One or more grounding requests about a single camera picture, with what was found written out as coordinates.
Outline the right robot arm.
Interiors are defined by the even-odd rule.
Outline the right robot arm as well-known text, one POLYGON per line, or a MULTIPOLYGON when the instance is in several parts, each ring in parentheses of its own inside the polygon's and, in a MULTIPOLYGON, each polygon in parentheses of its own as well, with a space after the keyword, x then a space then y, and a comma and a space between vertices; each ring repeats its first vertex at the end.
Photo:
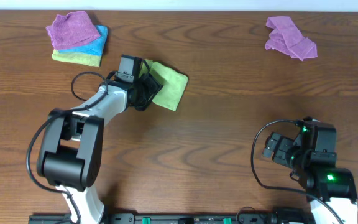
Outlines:
POLYGON ((306 193, 329 205, 343 223, 357 223, 357 192, 350 170, 337 168, 336 132, 301 131, 295 139, 272 133, 262 153, 291 169, 306 193))

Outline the light green cloth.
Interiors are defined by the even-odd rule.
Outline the light green cloth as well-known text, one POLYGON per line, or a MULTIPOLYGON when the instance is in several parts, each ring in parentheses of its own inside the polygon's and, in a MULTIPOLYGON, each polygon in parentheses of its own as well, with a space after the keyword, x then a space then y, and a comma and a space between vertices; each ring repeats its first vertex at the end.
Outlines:
POLYGON ((185 92, 188 77, 176 70, 153 60, 145 60, 142 72, 150 74, 163 86, 156 94, 152 102, 163 108, 176 111, 180 100, 185 92))

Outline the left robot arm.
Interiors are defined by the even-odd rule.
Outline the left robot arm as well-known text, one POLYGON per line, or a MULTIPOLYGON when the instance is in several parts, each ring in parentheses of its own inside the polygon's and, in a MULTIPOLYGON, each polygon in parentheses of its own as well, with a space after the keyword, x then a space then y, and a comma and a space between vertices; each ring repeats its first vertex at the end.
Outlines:
POLYGON ((42 135, 37 175, 48 185, 39 187, 62 194, 71 211, 63 223, 102 223, 105 206, 94 183, 101 167, 105 126, 128 107, 145 110, 163 88, 151 74, 138 78, 111 72, 98 91, 69 110, 51 110, 34 134, 42 135))

